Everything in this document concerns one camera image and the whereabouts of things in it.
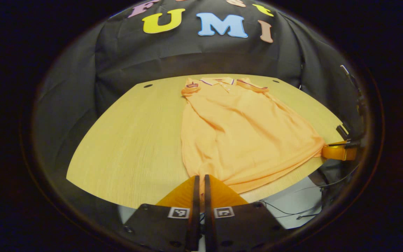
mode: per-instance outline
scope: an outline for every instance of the black fabric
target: black fabric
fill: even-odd
[[[244,3],[247,8],[218,0],[161,0],[129,19],[132,8],[128,8],[93,27],[62,53],[38,91],[32,139],[41,169],[63,201],[106,228],[116,223],[107,222],[96,210],[115,211],[114,204],[77,188],[66,180],[66,172],[75,149],[98,117],[141,82],[213,73],[275,77],[300,87],[353,131],[362,129],[356,91],[339,67],[344,64],[354,74],[351,64],[292,17],[266,6],[275,14],[270,17],[258,11],[252,5],[255,2]],[[186,9],[177,28],[158,34],[143,32],[144,17],[163,13],[158,24],[167,24],[167,11],[175,8]],[[229,14],[243,16],[248,38],[199,36],[196,14],[203,12],[220,19]],[[258,20],[272,25],[273,43],[260,40]]]

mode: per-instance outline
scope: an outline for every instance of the orange polo shirt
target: orange polo shirt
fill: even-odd
[[[190,177],[211,174],[237,193],[253,190],[320,156],[310,123],[249,78],[188,78],[181,129]]]

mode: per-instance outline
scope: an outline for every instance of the wooden table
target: wooden table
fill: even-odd
[[[248,77],[310,121],[326,143],[342,141],[335,130],[342,122],[325,106],[276,78],[236,75],[188,75],[135,85],[91,127],[78,146],[66,178],[106,201],[137,208],[156,204],[189,178],[181,158],[181,121],[188,77]],[[312,158],[289,174],[242,193],[248,202],[273,195],[299,182],[323,163]]]

